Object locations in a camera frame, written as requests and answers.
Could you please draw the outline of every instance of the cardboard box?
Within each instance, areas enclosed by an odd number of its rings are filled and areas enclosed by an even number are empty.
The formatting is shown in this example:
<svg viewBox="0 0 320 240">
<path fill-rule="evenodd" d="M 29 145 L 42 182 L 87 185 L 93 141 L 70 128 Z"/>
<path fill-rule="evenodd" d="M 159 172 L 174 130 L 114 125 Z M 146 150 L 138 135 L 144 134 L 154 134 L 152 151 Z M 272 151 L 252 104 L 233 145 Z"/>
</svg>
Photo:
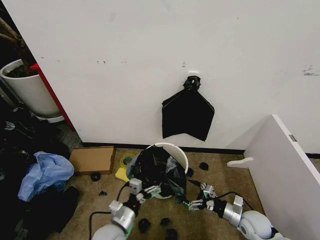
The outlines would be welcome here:
<svg viewBox="0 0 320 240">
<path fill-rule="evenodd" d="M 70 162 L 76 175 L 90 175 L 94 172 L 111 174 L 115 152 L 113 146 L 75 148 L 72 150 Z"/>
</svg>

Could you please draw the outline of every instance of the open door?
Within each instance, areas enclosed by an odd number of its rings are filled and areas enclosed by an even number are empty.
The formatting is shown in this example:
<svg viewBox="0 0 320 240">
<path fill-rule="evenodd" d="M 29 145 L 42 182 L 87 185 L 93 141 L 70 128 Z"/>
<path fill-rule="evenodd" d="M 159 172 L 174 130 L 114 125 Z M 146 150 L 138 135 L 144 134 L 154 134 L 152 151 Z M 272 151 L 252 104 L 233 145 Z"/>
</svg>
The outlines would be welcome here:
<svg viewBox="0 0 320 240">
<path fill-rule="evenodd" d="M 266 216 L 292 240 L 320 238 L 320 174 L 273 114 L 229 167 L 249 168 Z"/>
</svg>

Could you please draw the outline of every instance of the tape roll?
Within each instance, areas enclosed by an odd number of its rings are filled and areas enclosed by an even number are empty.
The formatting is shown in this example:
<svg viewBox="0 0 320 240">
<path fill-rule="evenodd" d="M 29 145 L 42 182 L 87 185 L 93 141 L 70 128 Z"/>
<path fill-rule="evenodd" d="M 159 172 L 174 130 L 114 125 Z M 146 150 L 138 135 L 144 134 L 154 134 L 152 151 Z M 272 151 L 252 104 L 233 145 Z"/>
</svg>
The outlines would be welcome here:
<svg viewBox="0 0 320 240">
<path fill-rule="evenodd" d="M 120 158 L 120 166 L 124 169 L 127 169 L 127 165 L 128 163 L 131 162 L 131 160 L 134 158 L 134 154 L 133 153 L 126 153 L 124 155 L 122 155 L 122 157 Z"/>
</svg>

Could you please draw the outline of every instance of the carpet floor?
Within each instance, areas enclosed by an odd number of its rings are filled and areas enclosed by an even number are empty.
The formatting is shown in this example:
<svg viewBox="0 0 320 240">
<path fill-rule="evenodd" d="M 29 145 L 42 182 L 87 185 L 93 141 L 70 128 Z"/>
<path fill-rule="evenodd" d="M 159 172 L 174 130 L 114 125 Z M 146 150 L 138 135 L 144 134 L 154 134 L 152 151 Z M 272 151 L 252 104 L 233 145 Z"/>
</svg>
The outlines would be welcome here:
<svg viewBox="0 0 320 240">
<path fill-rule="evenodd" d="M 125 153 L 137 154 L 140 149 L 117 148 L 110 175 L 102 175 L 101 179 L 93 182 L 90 176 L 73 176 L 67 183 L 68 186 L 75 186 L 80 191 L 79 204 L 74 216 L 61 233 L 52 233 L 49 240 L 87 240 L 89 239 L 89 216 L 94 211 L 108 211 L 108 205 L 115 200 L 124 182 L 115 177 L 119 168 L 120 157 Z M 213 185 L 217 195 L 234 191 L 242 195 L 252 207 L 264 212 L 260 203 L 255 185 L 248 169 L 229 168 L 228 161 L 241 160 L 242 155 L 196 153 L 186 152 L 189 167 L 194 170 L 191 178 L 200 182 Z M 206 162 L 209 170 L 201 170 L 199 164 Z M 101 191 L 107 192 L 107 196 L 99 196 Z M 187 183 L 186 197 L 195 200 L 199 188 L 190 182 Z M 121 193 L 120 200 L 125 202 L 129 195 L 128 189 Z M 225 199 L 233 203 L 234 196 L 226 196 Z M 151 222 L 146 233 L 140 233 L 138 222 L 147 218 Z M 167 227 L 160 225 L 162 218 L 170 218 L 171 223 Z M 92 219 L 92 232 L 110 223 L 110 215 L 95 215 Z M 228 222 L 220 219 L 218 215 L 209 210 L 189 211 L 183 204 L 176 204 L 175 198 L 147 200 L 140 208 L 134 227 L 129 235 L 129 240 L 164 240 L 166 228 L 176 229 L 179 240 L 243 240 L 243 236 Z"/>
</svg>

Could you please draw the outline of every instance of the yellow sponge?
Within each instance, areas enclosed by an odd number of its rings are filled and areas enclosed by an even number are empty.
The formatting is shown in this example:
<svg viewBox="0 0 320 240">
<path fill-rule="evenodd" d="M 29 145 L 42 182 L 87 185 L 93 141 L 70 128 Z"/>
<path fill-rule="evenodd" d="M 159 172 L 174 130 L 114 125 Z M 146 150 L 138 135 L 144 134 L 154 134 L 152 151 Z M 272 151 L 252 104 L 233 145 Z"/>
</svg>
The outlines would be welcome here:
<svg viewBox="0 0 320 240">
<path fill-rule="evenodd" d="M 127 175 L 126 175 L 126 170 L 122 167 L 119 167 L 118 171 L 116 171 L 115 177 L 125 182 L 129 182 L 129 178 L 127 178 Z"/>
</svg>

